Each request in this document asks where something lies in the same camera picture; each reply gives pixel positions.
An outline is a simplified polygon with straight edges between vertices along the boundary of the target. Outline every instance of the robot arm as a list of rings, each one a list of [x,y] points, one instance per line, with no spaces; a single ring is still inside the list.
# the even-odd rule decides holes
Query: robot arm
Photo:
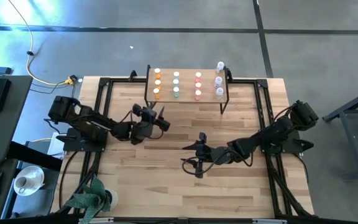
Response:
[[[244,162],[247,166],[252,165],[246,163],[246,159],[250,156],[252,158],[253,152],[257,146],[262,146],[265,153],[274,154],[280,153],[283,144],[288,141],[288,135],[293,131],[306,131],[307,129],[316,125],[318,116],[310,108],[308,103],[297,101],[292,106],[283,110],[279,114],[285,112],[285,115],[278,118],[270,126],[260,130],[249,138],[239,138],[229,141],[226,146],[212,148],[206,145],[205,133],[200,133],[200,140],[193,145],[184,147],[183,149],[196,150],[196,156],[192,159],[182,159],[183,170],[195,175],[197,178],[202,178],[206,171],[208,171],[214,164],[230,164],[232,162]],[[313,143],[300,140],[303,150],[313,147]],[[203,170],[203,162],[212,162],[206,170]],[[196,169],[196,172],[188,172],[184,165],[190,163]]]
[[[162,112],[156,118],[157,113],[152,108],[142,108],[134,104],[130,113],[141,116],[141,122],[116,122],[92,110],[89,106],[81,105],[75,98],[56,96],[48,116],[55,124],[59,122],[69,124],[79,132],[84,142],[97,144],[103,141],[106,138],[106,132],[109,132],[120,141],[138,144],[152,135],[153,125],[157,125],[163,132],[168,131],[170,123],[164,120]],[[69,141],[70,138],[73,136],[60,136],[62,141]]]

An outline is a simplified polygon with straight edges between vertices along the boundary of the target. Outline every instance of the test tube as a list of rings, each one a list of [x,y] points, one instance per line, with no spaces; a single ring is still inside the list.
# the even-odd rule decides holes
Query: test tube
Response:
[[[173,87],[173,96],[175,98],[179,97],[179,87]]]
[[[179,87],[179,80],[174,79],[172,82],[173,82],[173,87]]]
[[[179,79],[179,72],[174,72],[173,73],[173,78],[174,79]]]
[[[196,73],[196,82],[201,82],[201,72]]]
[[[224,68],[223,62],[218,62],[218,65],[216,66],[216,72],[219,73]]]
[[[158,90],[161,90],[161,80],[156,80],[154,83],[157,85]]]
[[[161,78],[161,69],[159,69],[159,68],[154,69],[154,73],[155,73],[155,78],[156,79]]]
[[[153,92],[154,92],[154,98],[155,98],[156,100],[158,100],[158,99],[160,98],[160,90],[159,90],[158,88],[155,88],[155,89],[153,90]]]
[[[220,99],[220,98],[222,98],[222,96],[223,96],[223,89],[222,88],[217,88],[216,89],[216,97],[218,99]]]
[[[201,90],[196,90],[196,97],[195,100],[199,101],[201,99]]]
[[[223,81],[222,77],[216,77],[215,78],[215,84],[214,84],[215,88],[221,87],[222,86],[222,81]]]
[[[196,83],[196,90],[201,90],[201,83]]]

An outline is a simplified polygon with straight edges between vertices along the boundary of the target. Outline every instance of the gray floor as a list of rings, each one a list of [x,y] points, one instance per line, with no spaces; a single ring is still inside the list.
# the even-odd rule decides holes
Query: gray floor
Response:
[[[257,28],[251,0],[13,1],[32,25],[83,27]],[[266,29],[358,29],[358,0],[259,0]],[[0,0],[0,24],[22,24]],[[266,77],[258,34],[34,32],[31,70],[59,82],[69,75],[128,75],[146,65],[213,68],[223,60],[236,77]],[[358,95],[358,35],[267,35],[275,78],[284,78],[290,102],[307,101],[322,117]],[[27,32],[0,31],[0,66],[27,74]],[[30,92],[14,140],[47,138],[42,121],[55,95]],[[358,180],[342,126],[319,121],[301,134],[314,210],[324,218],[358,221]]]

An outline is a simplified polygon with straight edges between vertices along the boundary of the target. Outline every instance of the white cap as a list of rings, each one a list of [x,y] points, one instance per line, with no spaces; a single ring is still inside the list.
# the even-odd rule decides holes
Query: white cap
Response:
[[[222,88],[217,88],[216,89],[216,95],[217,96],[222,96],[223,95],[223,89]]]

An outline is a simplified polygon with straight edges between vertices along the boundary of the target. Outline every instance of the wooden table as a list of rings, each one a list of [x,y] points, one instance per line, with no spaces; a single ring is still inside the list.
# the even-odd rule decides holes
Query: wooden table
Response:
[[[84,78],[79,98],[82,104],[94,105],[99,78]],[[288,106],[284,81],[267,80],[273,112],[277,114]],[[214,166],[203,179],[181,169],[180,159],[195,154],[181,148],[193,144],[200,131],[208,135],[208,145],[216,147],[225,146],[235,138],[251,136],[260,128],[254,87],[229,84],[229,88],[231,100],[223,115],[217,104],[157,103],[154,109],[160,111],[165,106],[164,117],[171,122],[169,131],[161,139],[146,139],[133,146],[109,136],[98,177],[106,188],[118,193],[119,201],[113,211],[101,212],[99,216],[273,218],[265,158],[259,149],[255,151],[252,167],[243,163]],[[109,117],[119,121],[134,103],[145,105],[144,92],[144,83],[115,83]],[[155,135],[158,134],[159,129],[155,128]],[[65,156],[62,170],[70,155]],[[63,182],[63,203],[78,185],[83,156],[84,153],[79,152],[68,166]],[[289,189],[302,206],[313,213],[302,163],[290,154],[282,157]],[[55,191],[51,212],[58,210],[59,190]],[[284,212],[280,190],[278,197]]]
[[[223,114],[224,109],[226,109],[227,103],[229,102],[228,94],[226,88],[226,77],[225,71],[221,70],[219,73],[216,73],[215,69],[169,69],[161,68],[160,69],[160,81],[161,81],[161,90],[158,93],[159,98],[154,97],[153,90],[157,87],[155,84],[156,73],[154,68],[148,69],[147,75],[147,84],[146,84],[146,100],[147,102],[157,102],[157,103],[219,103],[221,105],[221,114]],[[179,72],[179,97],[174,97],[173,92],[173,73]],[[195,100],[195,79],[196,73],[201,73],[201,98],[200,100]],[[220,98],[216,97],[216,88],[214,87],[215,78],[222,78],[221,88],[223,89],[223,96]]]

